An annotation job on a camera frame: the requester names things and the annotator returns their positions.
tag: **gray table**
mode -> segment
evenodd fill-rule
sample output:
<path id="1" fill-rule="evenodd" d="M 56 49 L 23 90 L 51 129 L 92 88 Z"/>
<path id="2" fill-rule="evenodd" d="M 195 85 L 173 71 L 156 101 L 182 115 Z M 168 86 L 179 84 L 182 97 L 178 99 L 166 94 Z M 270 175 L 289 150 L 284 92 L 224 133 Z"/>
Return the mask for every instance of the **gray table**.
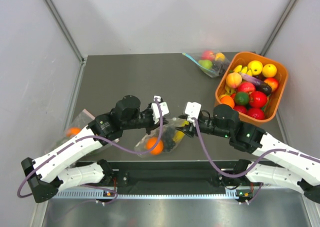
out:
<path id="1" fill-rule="evenodd" d="M 225 53 L 230 60 L 235 53 Z M 84 69 L 74 116 L 87 109 L 94 116 L 108 112 L 125 95 L 135 95 L 141 100 L 141 109 L 160 95 L 168 103 L 170 116 L 182 114 L 188 101 L 202 104 L 202 109 L 212 112 L 215 91 L 220 78 L 210 78 L 188 58 L 180 53 L 133 54 L 89 56 Z M 262 126 L 274 137 L 282 140 L 276 119 Z M 143 129 L 123 133 L 119 144 L 133 149 L 145 135 Z M 228 139 L 203 135 L 214 160 L 255 159 L 253 155 L 234 150 Z M 141 161 L 134 154 L 108 147 L 84 160 Z M 171 153 L 146 157 L 146 161 L 206 160 L 197 137 L 185 137 Z"/>

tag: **red apple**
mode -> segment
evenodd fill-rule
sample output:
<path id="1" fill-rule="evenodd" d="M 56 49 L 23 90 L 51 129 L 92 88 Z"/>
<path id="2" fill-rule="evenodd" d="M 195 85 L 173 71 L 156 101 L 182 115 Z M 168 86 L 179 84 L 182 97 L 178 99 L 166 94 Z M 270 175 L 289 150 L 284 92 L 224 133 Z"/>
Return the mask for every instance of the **red apple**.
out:
<path id="1" fill-rule="evenodd" d="M 265 106 L 267 102 L 268 102 L 267 96 L 260 91 L 254 91 L 250 94 L 249 104 L 253 108 L 262 108 L 263 106 Z"/>
<path id="2" fill-rule="evenodd" d="M 279 86 L 279 81 L 277 80 L 277 79 L 275 79 L 275 78 L 266 78 L 265 80 L 264 80 L 264 82 L 265 83 L 267 83 L 270 87 L 271 87 L 271 93 L 272 92 L 275 92 L 276 91 L 276 89 L 278 88 L 278 86 Z"/>
<path id="3" fill-rule="evenodd" d="M 251 108 L 246 112 L 246 114 L 252 118 L 257 119 L 257 120 L 264 120 L 265 119 L 264 112 L 259 108 Z"/>
<path id="4" fill-rule="evenodd" d="M 238 92 L 245 92 L 245 93 L 251 93 L 256 91 L 256 87 L 254 86 L 253 83 L 250 82 L 243 82 L 242 84 L 239 85 L 237 88 Z"/>
<path id="5" fill-rule="evenodd" d="M 205 52 L 202 53 L 201 59 L 202 60 L 209 60 L 209 61 L 214 61 L 216 58 L 216 55 L 213 51 L 211 50 L 206 50 Z"/>
<path id="6" fill-rule="evenodd" d="M 236 105 L 233 109 L 243 114 L 247 113 L 247 108 L 244 107 L 243 105 Z"/>

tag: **metal frame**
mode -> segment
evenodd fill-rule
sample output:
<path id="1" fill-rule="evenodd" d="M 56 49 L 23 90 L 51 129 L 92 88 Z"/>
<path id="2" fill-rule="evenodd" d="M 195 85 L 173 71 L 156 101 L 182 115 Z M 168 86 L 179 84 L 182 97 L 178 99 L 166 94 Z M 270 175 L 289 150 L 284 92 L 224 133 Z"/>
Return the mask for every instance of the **metal frame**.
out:
<path id="1" fill-rule="evenodd" d="M 65 36 L 67 42 L 69 43 L 70 47 L 72 48 L 75 56 L 79 59 L 80 62 L 80 68 L 79 68 L 79 72 L 77 74 L 77 79 L 75 82 L 75 85 L 73 87 L 73 94 L 69 103 L 69 107 L 68 107 L 68 111 L 67 111 L 67 116 L 65 119 L 65 124 L 64 124 L 64 128 L 65 129 L 71 122 L 72 117 L 73 117 L 73 113 L 74 113 L 74 109 L 75 109 L 75 105 L 76 105 L 76 100 L 78 97 L 78 93 L 80 90 L 80 85 L 81 85 L 81 81 L 82 81 L 82 77 L 84 74 L 84 68 L 86 65 L 86 59 L 82 56 L 81 52 L 79 51 L 75 41 L 73 40 L 67 26 L 65 25 L 63 19 L 61 18 L 57 8 L 55 7 L 54 3 L 52 0 L 44 0 L 44 2 L 46 3 L 49 11 L 51 12 L 53 18 L 55 19 L 56 23 L 58 24 L 58 26 L 61 29 L 62 34 Z M 274 29 L 272 30 L 268 40 L 266 41 L 265 45 L 262 48 L 261 51 L 261 55 L 265 56 L 268 52 L 268 50 L 270 49 L 272 43 L 274 42 L 277 34 L 279 33 L 280 29 L 282 28 L 282 26 L 284 25 L 285 21 L 287 20 L 289 14 L 292 12 L 292 10 L 294 9 L 295 4 L 298 2 L 298 0 L 290 0 L 289 3 L 287 4 L 286 8 L 284 9 L 281 17 L 279 18 L 279 21 L 277 22 L 276 26 L 274 27 Z M 279 127 L 281 130 L 281 134 L 283 136 L 283 140 L 286 144 L 290 143 L 290 140 L 288 139 L 288 136 L 286 134 L 286 128 L 284 126 L 284 123 L 281 119 L 280 114 L 277 112 L 276 114 L 276 118 L 278 120 L 279 123 Z M 305 205 L 306 208 L 306 212 L 309 216 L 310 219 L 310 223 L 311 226 L 316 227 L 318 226 L 319 222 L 320 222 L 320 205 L 319 204 L 315 204 L 314 202 L 306 199 L 305 197 L 303 197 L 303 203 Z M 40 204 L 36 204 L 34 207 L 34 211 L 33 211 L 33 215 L 32 218 L 30 220 L 30 227 L 39 227 L 42 226 L 42 223 L 44 221 L 44 217 L 45 217 L 45 213 L 47 210 L 47 206 L 48 206 L 48 202 L 45 203 L 40 203 Z"/>

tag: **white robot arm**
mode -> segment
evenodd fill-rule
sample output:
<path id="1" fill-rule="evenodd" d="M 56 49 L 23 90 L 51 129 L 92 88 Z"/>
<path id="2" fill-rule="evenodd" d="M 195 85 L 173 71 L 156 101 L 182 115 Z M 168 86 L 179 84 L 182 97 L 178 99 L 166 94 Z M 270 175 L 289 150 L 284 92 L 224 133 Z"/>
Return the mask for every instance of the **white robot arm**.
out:
<path id="1" fill-rule="evenodd" d="M 105 160 L 87 166 L 69 168 L 88 153 L 120 138 L 124 130 L 145 128 L 147 133 L 159 126 L 161 117 L 169 113 L 168 105 L 160 96 L 154 96 L 155 103 L 140 112 L 140 100 L 127 95 L 118 101 L 110 112 L 97 116 L 76 136 L 55 150 L 35 159 L 26 158 L 21 162 L 26 181 L 36 203 L 49 200 L 57 192 L 87 183 L 108 184 L 113 170 Z"/>
<path id="2" fill-rule="evenodd" d="M 251 183 L 278 185 L 303 193 L 310 200 L 320 203 L 320 159 L 288 146 L 262 128 L 240 121 L 239 113 L 225 104 L 216 106 L 213 117 L 210 117 L 202 114 L 199 104 L 188 102 L 181 118 L 190 123 L 177 129 L 190 137 L 197 135 L 200 138 L 209 162 L 221 174 L 220 178 L 225 178 L 225 182 L 230 183 L 233 179 L 232 182 L 236 183 L 245 178 Z M 255 163 L 244 160 L 247 163 L 237 168 L 235 174 L 224 173 L 211 160 L 200 133 L 230 138 L 229 144 L 235 149 L 259 158 Z M 259 164 L 262 158 L 283 168 Z"/>

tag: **banana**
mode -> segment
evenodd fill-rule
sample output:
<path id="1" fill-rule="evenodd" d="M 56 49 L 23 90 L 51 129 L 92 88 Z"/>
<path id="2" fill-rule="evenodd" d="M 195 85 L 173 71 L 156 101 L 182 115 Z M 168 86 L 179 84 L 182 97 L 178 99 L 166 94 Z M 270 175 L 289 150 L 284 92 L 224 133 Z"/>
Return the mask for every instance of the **banana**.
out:
<path id="1" fill-rule="evenodd" d="M 242 65 L 239 64 L 237 67 L 234 68 L 234 72 L 239 73 L 242 70 Z"/>
<path id="2" fill-rule="evenodd" d="M 227 84 L 224 86 L 224 89 L 225 89 L 225 94 L 228 96 L 236 92 L 234 88 L 230 88 Z"/>
<path id="3" fill-rule="evenodd" d="M 252 70 L 251 70 L 251 69 L 249 69 L 246 74 L 247 74 L 248 76 L 253 76 L 253 73 L 252 73 Z"/>
<path id="4" fill-rule="evenodd" d="M 243 67 L 240 72 L 246 74 L 248 72 L 248 67 L 247 66 Z"/>

